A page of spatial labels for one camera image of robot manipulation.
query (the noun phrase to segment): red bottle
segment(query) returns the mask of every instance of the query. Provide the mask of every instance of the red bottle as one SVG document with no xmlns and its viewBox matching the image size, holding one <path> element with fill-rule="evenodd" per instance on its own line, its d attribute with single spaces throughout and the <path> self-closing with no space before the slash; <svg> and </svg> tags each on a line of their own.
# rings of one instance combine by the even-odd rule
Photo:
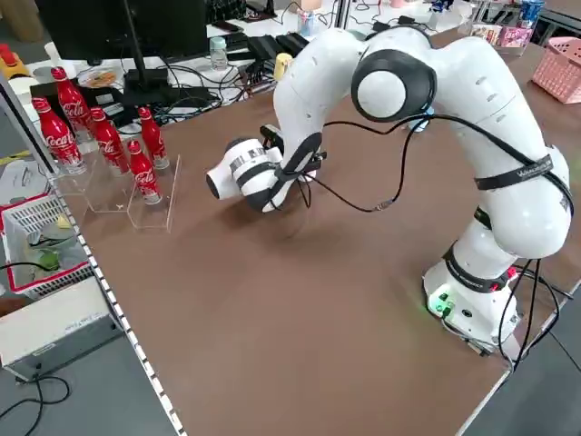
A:
<svg viewBox="0 0 581 436">
<path fill-rule="evenodd" d="M 40 117 L 40 129 L 51 152 L 68 173 L 84 173 L 87 167 L 69 126 L 53 112 L 44 97 L 35 97 L 32 103 Z"/>
<path fill-rule="evenodd" d="M 129 164 L 117 129 L 105 118 L 105 112 L 99 106 L 91 108 L 91 116 L 94 121 L 94 138 L 99 144 L 99 150 L 113 174 L 124 175 L 129 171 Z"/>
<path fill-rule="evenodd" d="M 142 119 L 142 138 L 149 155 L 152 157 L 153 166 L 158 170 L 167 168 L 170 165 L 170 160 L 165 153 L 162 132 L 153 120 L 152 113 L 147 107 L 140 107 L 137 112 Z"/>
<path fill-rule="evenodd" d="M 157 178 L 150 160 L 142 153 L 139 141 L 132 140 L 127 144 L 127 150 L 131 155 L 131 172 L 135 176 L 137 187 L 142 193 L 143 200 L 147 204 L 156 204 L 162 200 L 162 193 L 157 184 Z"/>
<path fill-rule="evenodd" d="M 93 139 L 93 120 L 89 113 L 89 107 L 83 96 L 66 77 L 63 67 L 57 66 L 51 69 L 56 81 L 58 102 L 63 107 L 66 118 L 73 127 L 74 134 L 79 143 L 85 143 Z"/>
</svg>

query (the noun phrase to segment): brown table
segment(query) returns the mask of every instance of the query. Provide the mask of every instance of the brown table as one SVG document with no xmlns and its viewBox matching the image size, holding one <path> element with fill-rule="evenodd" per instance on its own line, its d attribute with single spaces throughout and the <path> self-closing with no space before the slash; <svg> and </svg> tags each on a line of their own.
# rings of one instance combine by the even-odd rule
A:
<svg viewBox="0 0 581 436">
<path fill-rule="evenodd" d="M 574 166 L 581 106 L 563 106 L 527 82 L 540 55 L 530 46 L 511 68 L 547 140 Z M 361 121 L 350 100 L 330 119 Z M 89 213 L 82 224 L 185 430 L 453 434 L 504 368 L 424 308 L 422 273 L 464 231 L 478 202 L 455 136 L 445 123 L 417 135 L 404 194 L 385 213 L 353 211 L 318 186 L 308 211 L 296 193 L 284 213 L 215 200 L 204 176 L 224 146 L 275 122 L 266 94 L 163 130 L 183 159 L 171 234 L 137 234 L 121 215 Z M 320 177 L 360 204 L 388 198 L 404 137 L 326 129 L 330 156 Z M 581 275 L 580 215 L 566 248 L 544 268 L 563 288 Z M 536 325 L 550 312 L 550 298 L 541 297 Z M 523 290 L 520 301 L 528 298 Z"/>
</svg>

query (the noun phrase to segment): pink basket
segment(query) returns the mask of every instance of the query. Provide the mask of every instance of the pink basket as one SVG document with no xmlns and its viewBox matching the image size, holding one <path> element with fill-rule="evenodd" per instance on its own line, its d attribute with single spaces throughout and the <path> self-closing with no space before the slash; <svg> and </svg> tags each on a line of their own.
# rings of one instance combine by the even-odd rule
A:
<svg viewBox="0 0 581 436">
<path fill-rule="evenodd" d="M 533 82 L 559 102 L 581 102 L 581 39 L 551 38 Z"/>
</svg>

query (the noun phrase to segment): robotic arm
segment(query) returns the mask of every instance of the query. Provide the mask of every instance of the robotic arm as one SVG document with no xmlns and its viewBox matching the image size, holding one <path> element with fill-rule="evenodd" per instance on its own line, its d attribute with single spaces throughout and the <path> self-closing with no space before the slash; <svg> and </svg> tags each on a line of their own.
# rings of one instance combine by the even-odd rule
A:
<svg viewBox="0 0 581 436">
<path fill-rule="evenodd" d="M 349 93 L 358 112 L 374 122 L 398 121 L 434 104 L 494 135 L 452 124 L 482 196 L 470 226 L 426 272 L 424 290 L 428 309 L 461 334 L 479 344 L 498 336 L 504 342 L 519 321 L 508 288 L 515 278 L 511 265 L 519 257 L 556 253 L 573 204 L 565 158 L 545 144 L 515 78 L 486 41 L 469 37 L 436 50 L 412 27 L 389 29 L 368 42 L 344 30 L 326 31 L 300 53 L 274 92 L 283 153 L 265 150 L 256 139 L 230 143 L 207 174 L 212 193 L 220 199 L 241 193 L 264 213 L 281 205 L 296 178 L 287 174 L 303 170 L 319 151 L 329 111 Z"/>
</svg>

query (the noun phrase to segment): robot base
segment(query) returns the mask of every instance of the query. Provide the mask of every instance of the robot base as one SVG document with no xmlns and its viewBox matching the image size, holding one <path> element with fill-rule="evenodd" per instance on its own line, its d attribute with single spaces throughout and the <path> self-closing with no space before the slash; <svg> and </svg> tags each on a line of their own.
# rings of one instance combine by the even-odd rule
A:
<svg viewBox="0 0 581 436">
<path fill-rule="evenodd" d="M 452 277 L 444 261 L 426 272 L 423 286 L 428 310 L 433 315 L 441 319 L 444 311 L 449 311 L 446 324 L 466 337 L 478 352 L 489 354 L 497 349 L 498 326 L 511 293 L 508 286 L 492 293 L 472 291 Z M 507 346 L 506 352 L 511 357 L 517 346 L 512 334 L 519 322 L 517 301 L 513 297 L 505 314 L 501 338 L 503 348 Z"/>
</svg>

